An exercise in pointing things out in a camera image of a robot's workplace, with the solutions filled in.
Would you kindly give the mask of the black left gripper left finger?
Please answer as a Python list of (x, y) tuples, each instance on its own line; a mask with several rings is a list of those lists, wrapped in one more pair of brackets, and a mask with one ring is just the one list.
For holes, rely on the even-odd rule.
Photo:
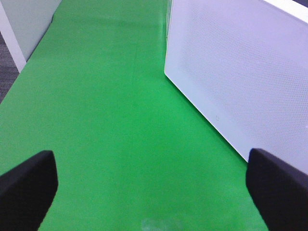
[(0, 176), (0, 229), (37, 231), (58, 189), (53, 151), (41, 151)]

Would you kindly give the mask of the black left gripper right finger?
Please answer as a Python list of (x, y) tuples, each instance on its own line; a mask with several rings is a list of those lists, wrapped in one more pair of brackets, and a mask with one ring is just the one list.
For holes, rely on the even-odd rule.
[(246, 187), (270, 231), (308, 229), (308, 176), (263, 150), (249, 153)]

